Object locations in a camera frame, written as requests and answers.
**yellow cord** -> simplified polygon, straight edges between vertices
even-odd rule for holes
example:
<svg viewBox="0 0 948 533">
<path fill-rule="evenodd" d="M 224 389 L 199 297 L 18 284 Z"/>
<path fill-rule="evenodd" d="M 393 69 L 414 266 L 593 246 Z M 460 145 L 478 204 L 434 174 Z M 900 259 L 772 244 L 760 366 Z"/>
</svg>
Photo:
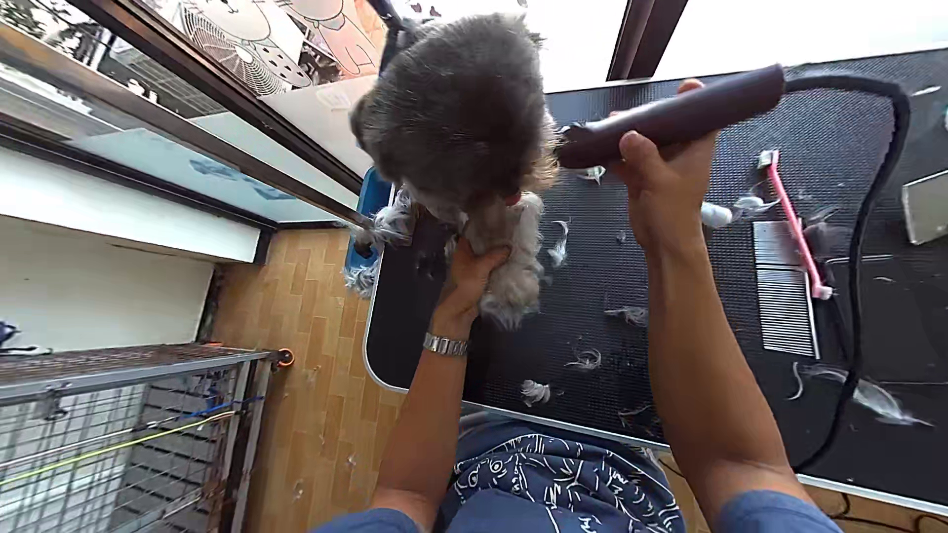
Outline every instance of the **yellow cord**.
<svg viewBox="0 0 948 533">
<path fill-rule="evenodd" d="M 156 438 L 158 438 L 158 437 L 163 437 L 163 436 L 169 435 L 169 434 L 171 434 L 171 433 L 177 433 L 177 432 L 186 430 L 187 428 L 193 428 L 193 427 L 195 427 L 195 426 L 200 426 L 200 425 L 202 425 L 202 424 L 207 424 L 208 422 L 213 422 L 214 420 L 219 420 L 219 419 L 221 419 L 221 418 L 227 418 L 227 417 L 229 417 L 229 416 L 234 416 L 235 414 L 237 414 L 236 411 L 227 411 L 226 413 L 218 413 L 218 414 L 215 414 L 214 416 L 209 416 L 209 417 L 207 417 L 207 418 L 205 418 L 205 419 L 203 419 L 203 420 L 198 420 L 197 422 L 192 422 L 191 424 L 188 424 L 188 425 L 185 425 L 185 426 L 181 426 L 180 428 L 174 428 L 173 430 L 167 430 L 166 432 L 155 433 L 154 435 L 148 435 L 147 437 L 141 437 L 141 438 L 139 438 L 139 439 L 132 440 L 132 441 L 129 441 L 129 442 L 123 442 L 123 443 L 121 443 L 121 444 L 116 444 L 115 446 L 110 446 L 110 447 L 108 447 L 108 448 L 103 448 L 103 449 L 101 449 L 101 450 L 90 451 L 90 452 L 84 453 L 84 454 L 82 454 L 82 455 L 80 455 L 80 456 L 78 456 L 78 457 L 73 457 L 73 458 L 71 458 L 71 459 L 66 459 L 66 460 L 64 460 L 64 461 L 60 461 L 59 463 L 53 463 L 52 465 L 47 465 L 47 466 L 42 467 L 42 468 L 39 468 L 39 469 L 35 469 L 35 470 L 29 471 L 29 472 L 24 472 L 24 473 L 22 473 L 22 474 L 17 474 L 17 475 L 15 475 L 15 476 L 13 476 L 13 477 L 11 477 L 11 478 L 9 478 L 9 479 L 0 480 L 0 487 L 2 487 L 3 485 L 6 485 L 6 484 L 8 484 L 8 483 L 13 483 L 13 482 L 15 482 L 15 481 L 20 481 L 21 479 L 27 479 L 28 477 L 33 477 L 33 476 L 40 475 L 40 474 L 42 474 L 42 473 L 44 473 L 44 472 L 49 472 L 50 470 L 54 470 L 54 469 L 57 469 L 57 468 L 59 468 L 59 467 L 64 467 L 64 466 L 66 466 L 66 465 L 71 465 L 71 464 L 73 464 L 73 463 L 78 463 L 78 462 L 80 462 L 80 461 L 82 461 L 82 460 L 89 459 L 90 457 L 95 457 L 96 455 L 102 455 L 103 453 L 108 453 L 109 451 L 121 450 L 122 448 L 128 448 L 128 447 L 130 447 L 130 446 L 134 446 L 134 445 L 136 445 L 136 444 L 141 444 L 141 443 L 143 443 L 143 442 L 146 442 L 146 441 L 149 441 L 149 440 L 152 440 L 152 439 L 156 439 Z"/>
</svg>

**grooming table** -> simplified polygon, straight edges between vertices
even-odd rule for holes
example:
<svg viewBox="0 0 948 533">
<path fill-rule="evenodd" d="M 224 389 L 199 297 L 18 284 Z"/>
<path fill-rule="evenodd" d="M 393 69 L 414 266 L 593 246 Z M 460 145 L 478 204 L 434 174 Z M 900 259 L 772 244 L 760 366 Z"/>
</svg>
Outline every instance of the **grooming table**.
<svg viewBox="0 0 948 533">
<path fill-rule="evenodd" d="M 907 92 L 943 85 L 912 98 L 912 126 L 902 159 L 870 217 L 863 267 L 866 376 L 881 381 L 948 381 L 948 239 L 915 247 L 908 243 L 900 202 L 902 184 L 948 168 L 948 49 L 815 65 L 898 81 Z M 792 69 L 791 75 L 803 68 Z M 705 78 L 713 81 L 714 77 Z M 624 83 L 548 95 L 562 125 L 606 117 L 675 93 L 678 81 Z M 838 206 L 829 220 L 851 229 L 869 182 L 891 136 L 888 100 L 820 89 L 784 97 L 765 116 L 724 130 L 718 142 L 708 200 L 723 206 L 763 178 L 757 154 L 781 151 L 780 173 L 801 216 Z M 603 310 L 647 305 L 646 266 L 628 228 L 626 188 L 606 175 L 601 186 L 562 171 L 543 193 L 543 248 L 560 235 L 553 220 L 571 220 L 568 257 L 549 268 L 540 313 L 517 332 L 498 331 L 477 320 L 471 337 L 464 400 L 493 411 L 577 432 L 666 447 L 651 406 L 646 330 L 606 317 Z M 781 220 L 779 208 L 755 220 Z M 620 244 L 616 235 L 629 236 Z M 382 386 L 409 387 L 445 272 L 438 265 L 447 234 L 430 218 L 419 222 L 409 248 L 387 247 L 373 297 L 365 339 L 366 366 Z M 848 237 L 833 254 L 845 258 Z M 822 379 L 797 389 L 793 363 L 812 357 L 763 348 L 757 297 L 752 222 L 710 234 L 708 248 L 718 290 L 738 342 L 774 410 L 791 463 L 823 441 L 840 385 Z M 830 262 L 848 323 L 846 265 Z M 832 303 L 812 302 L 820 362 L 847 367 L 838 348 Z M 581 371 L 564 365 L 575 353 L 595 348 L 602 366 Z M 525 379 L 548 383 L 549 403 L 527 407 Z M 891 426 L 851 405 L 834 447 L 803 480 L 899 505 L 948 514 L 948 484 L 941 467 L 948 450 L 948 386 L 885 385 L 918 418 L 934 428 Z M 618 412 L 642 411 L 624 425 Z"/>
</svg>

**wristwatch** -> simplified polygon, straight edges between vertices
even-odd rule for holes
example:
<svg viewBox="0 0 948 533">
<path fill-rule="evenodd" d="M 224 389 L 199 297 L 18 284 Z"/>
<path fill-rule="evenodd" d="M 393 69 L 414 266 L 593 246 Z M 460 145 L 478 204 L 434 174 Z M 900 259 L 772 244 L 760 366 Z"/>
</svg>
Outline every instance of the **wristwatch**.
<svg viewBox="0 0 948 533">
<path fill-rule="evenodd" d="M 451 340 L 437 335 L 425 334 L 425 342 L 422 346 L 435 354 L 441 356 L 458 357 L 467 353 L 466 340 Z"/>
</svg>

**forearm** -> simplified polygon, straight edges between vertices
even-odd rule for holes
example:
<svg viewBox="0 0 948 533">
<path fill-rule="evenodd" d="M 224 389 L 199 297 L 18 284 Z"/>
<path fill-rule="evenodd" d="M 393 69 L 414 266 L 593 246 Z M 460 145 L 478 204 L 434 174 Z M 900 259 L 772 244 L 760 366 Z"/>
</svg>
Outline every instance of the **forearm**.
<svg viewBox="0 0 948 533">
<path fill-rule="evenodd" d="M 648 255 L 648 286 L 652 392 L 689 481 L 709 482 L 726 499 L 714 478 L 733 469 L 789 475 L 779 429 L 724 316 L 700 233 L 674 252 Z"/>
<path fill-rule="evenodd" d="M 446 318 L 443 309 L 435 310 L 429 331 L 466 340 L 473 318 Z M 371 507 L 398 508 L 422 530 L 433 527 L 454 468 L 466 366 L 467 356 L 422 351 L 382 454 Z"/>
<path fill-rule="evenodd" d="M 376 497 L 380 490 L 404 491 L 437 509 L 454 467 L 466 363 L 467 357 L 422 352 L 382 455 Z"/>
</svg>

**wire cage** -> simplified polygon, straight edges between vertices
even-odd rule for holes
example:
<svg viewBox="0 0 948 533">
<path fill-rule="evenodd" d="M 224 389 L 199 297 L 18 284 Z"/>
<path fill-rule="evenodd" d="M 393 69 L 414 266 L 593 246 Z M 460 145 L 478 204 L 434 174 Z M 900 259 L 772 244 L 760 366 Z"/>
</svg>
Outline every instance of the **wire cage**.
<svg viewBox="0 0 948 533">
<path fill-rule="evenodd" d="M 181 344 L 0 360 L 0 532 L 240 530 L 273 356 Z"/>
</svg>

